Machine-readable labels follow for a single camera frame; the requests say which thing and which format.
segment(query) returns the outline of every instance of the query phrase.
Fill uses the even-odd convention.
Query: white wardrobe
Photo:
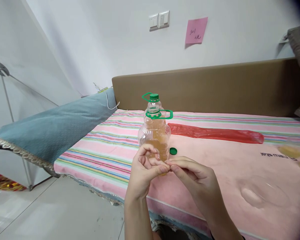
[[[0,76],[0,127],[80,98],[53,52],[23,0],[0,0],[0,63],[14,77]],[[0,174],[26,187],[50,176],[5,150]]]

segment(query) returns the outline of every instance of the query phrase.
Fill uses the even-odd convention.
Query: plastic bottle
[[[162,112],[170,112],[169,117],[164,117]],[[152,144],[158,149],[160,159],[166,161],[169,157],[169,139],[171,135],[170,127],[166,124],[166,119],[171,119],[173,112],[159,109],[157,105],[147,107],[144,123],[138,132],[138,143]]]
[[[162,104],[161,104],[161,102],[160,102],[160,99],[159,99],[159,94],[157,94],[157,93],[146,93],[145,95],[142,96],[142,98],[143,98],[144,100],[147,100],[147,101],[148,101],[148,106],[147,106],[147,107],[158,106],[159,109],[164,110],[163,107],[162,107]],[[144,113],[143,113],[143,118],[146,116],[146,112],[147,112],[147,110],[144,111]]]

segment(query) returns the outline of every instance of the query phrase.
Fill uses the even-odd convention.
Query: pink sticky note
[[[186,33],[186,44],[202,43],[204,32],[206,31],[208,17],[195,20],[188,20]]]

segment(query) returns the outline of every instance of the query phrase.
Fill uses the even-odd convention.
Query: light switch
[[[157,18],[157,16],[155,16],[154,18],[153,18],[153,27],[154,26],[157,26],[158,25],[158,18]]]
[[[149,26],[150,26],[150,27],[153,27],[153,18],[150,18],[150,19],[149,19]]]
[[[164,14],[163,23],[164,24],[168,23],[168,14],[167,13]]]
[[[150,31],[154,31],[158,28],[158,13],[152,16],[149,16],[149,27]]]
[[[170,22],[170,11],[159,13],[159,28],[169,27]]]

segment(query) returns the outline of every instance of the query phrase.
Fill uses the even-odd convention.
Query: white floor tile
[[[56,178],[36,186],[31,192],[0,191],[0,233],[15,220],[33,201],[43,193]]]
[[[123,207],[61,177],[0,234],[0,240],[117,240],[122,225]]]
[[[121,230],[121,233],[120,233],[120,236],[119,236],[118,240],[124,240],[124,224],[122,226],[122,230]]]

